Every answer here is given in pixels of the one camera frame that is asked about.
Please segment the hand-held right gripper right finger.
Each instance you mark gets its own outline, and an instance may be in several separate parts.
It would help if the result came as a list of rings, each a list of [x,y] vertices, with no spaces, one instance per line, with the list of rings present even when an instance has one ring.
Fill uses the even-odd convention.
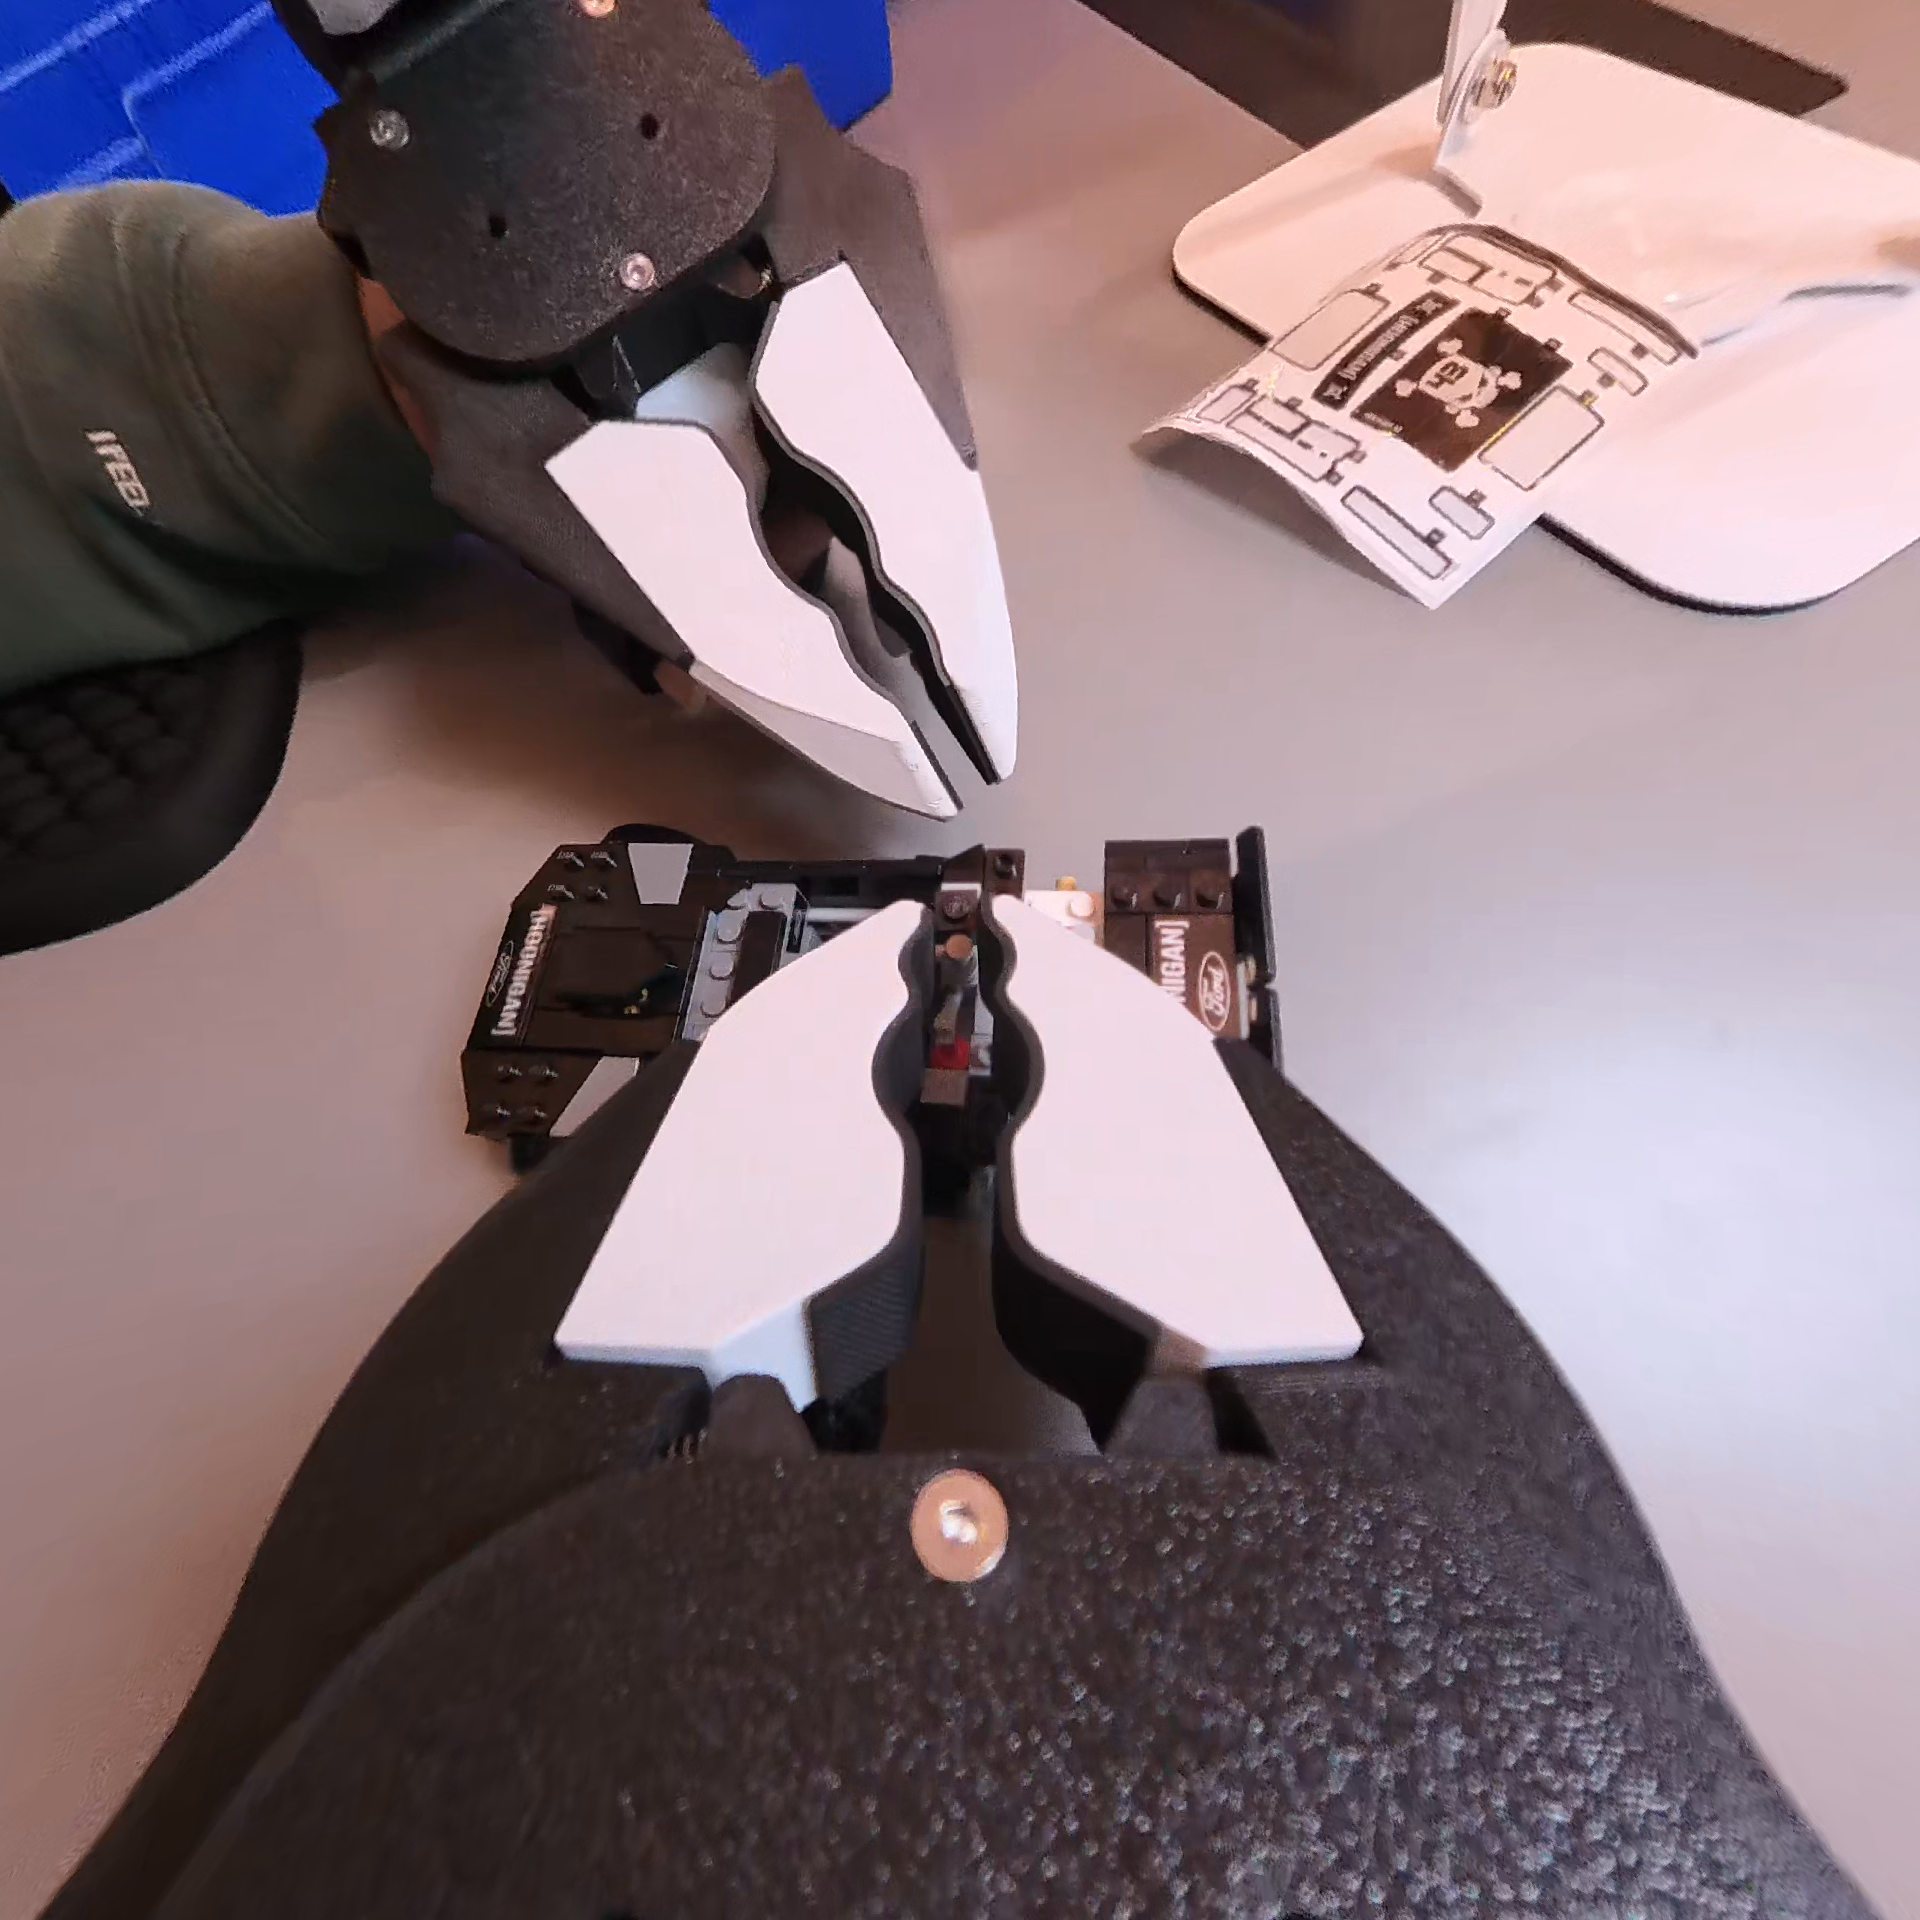
[[[993,908],[996,1242],[1033,1306],[1087,1307],[1152,1371],[1352,1360],[1361,1322],[1210,1030],[1023,899]]]

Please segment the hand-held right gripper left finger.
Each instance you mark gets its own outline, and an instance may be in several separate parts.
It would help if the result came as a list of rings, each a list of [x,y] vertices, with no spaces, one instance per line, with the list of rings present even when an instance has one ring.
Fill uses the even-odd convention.
[[[653,1140],[557,1325],[568,1360],[703,1376],[861,1376],[826,1293],[905,1224],[905,1096],[883,1050],[917,1051],[929,932],[900,901],[783,968],[691,1051]]]

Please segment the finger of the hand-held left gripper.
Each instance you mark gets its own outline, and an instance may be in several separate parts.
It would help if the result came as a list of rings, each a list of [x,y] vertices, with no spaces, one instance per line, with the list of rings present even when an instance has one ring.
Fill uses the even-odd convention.
[[[753,395],[861,557],[879,613],[920,644],[920,677],[946,730],[984,779],[1007,782],[1019,680],[987,494],[856,274],[815,274],[783,293],[753,360]]]
[[[957,813],[921,736],[857,670],[836,614],[773,563],[708,427],[604,420],[544,469],[722,707],[873,801],[932,821]]]

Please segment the black lego car model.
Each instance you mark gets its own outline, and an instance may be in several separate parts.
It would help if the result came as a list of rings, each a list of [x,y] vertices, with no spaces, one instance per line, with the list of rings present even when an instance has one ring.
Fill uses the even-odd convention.
[[[831,937],[912,901],[977,937],[984,897],[1023,897],[1117,954],[1221,1040],[1283,1067],[1265,832],[1111,840],[1092,885],[1043,886],[1019,848],[748,859],[674,827],[627,822],[556,848],[516,894],[463,1054],[466,1132],[523,1173],[677,1043]],[[993,1166],[993,1089],[957,1125],[912,1112],[929,1204],[955,1211]]]

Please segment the blue plastic bin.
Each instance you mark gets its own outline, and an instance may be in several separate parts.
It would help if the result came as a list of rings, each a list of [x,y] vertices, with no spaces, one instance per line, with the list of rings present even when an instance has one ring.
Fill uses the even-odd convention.
[[[721,3],[762,75],[796,64],[850,128],[895,90],[883,3]],[[17,202],[109,181],[210,186],[268,213],[321,202],[329,93],[272,4],[5,3],[2,173]]]

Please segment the person's left forearm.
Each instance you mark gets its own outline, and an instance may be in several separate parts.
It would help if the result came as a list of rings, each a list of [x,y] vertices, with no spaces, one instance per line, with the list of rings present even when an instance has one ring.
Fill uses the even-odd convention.
[[[5,214],[5,693],[324,613],[459,533],[314,214],[153,181]]]

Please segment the person's left hand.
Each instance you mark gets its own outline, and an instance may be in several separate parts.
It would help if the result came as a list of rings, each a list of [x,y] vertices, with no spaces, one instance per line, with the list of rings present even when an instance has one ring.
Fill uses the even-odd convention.
[[[648,641],[634,641],[632,657],[635,686],[650,699],[666,699],[692,721],[719,721],[729,713],[727,705],[696,680],[688,661],[664,653]]]

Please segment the white sticker sheet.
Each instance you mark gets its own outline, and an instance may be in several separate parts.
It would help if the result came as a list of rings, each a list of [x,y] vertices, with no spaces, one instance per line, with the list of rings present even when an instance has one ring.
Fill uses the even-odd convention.
[[[1669,318],[1573,260],[1452,225],[1348,277],[1152,429],[1256,461],[1441,609],[1697,360]]]

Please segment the black mesh pad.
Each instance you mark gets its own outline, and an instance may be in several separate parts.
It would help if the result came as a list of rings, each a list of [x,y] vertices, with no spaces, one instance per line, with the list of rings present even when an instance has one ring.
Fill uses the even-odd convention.
[[[130,921],[234,852],[297,717],[304,626],[2,701],[2,954]]]

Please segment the white tray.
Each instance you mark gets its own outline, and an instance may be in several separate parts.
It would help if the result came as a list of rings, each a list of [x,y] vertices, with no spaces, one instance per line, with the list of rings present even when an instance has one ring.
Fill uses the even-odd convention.
[[[1512,56],[1460,163],[1474,213],[1432,181],[1429,81],[1189,219],[1180,283],[1265,347],[1417,233],[1515,233],[1698,346],[1539,522],[1732,613],[1812,606],[1916,545],[1916,160],[1587,45]]]

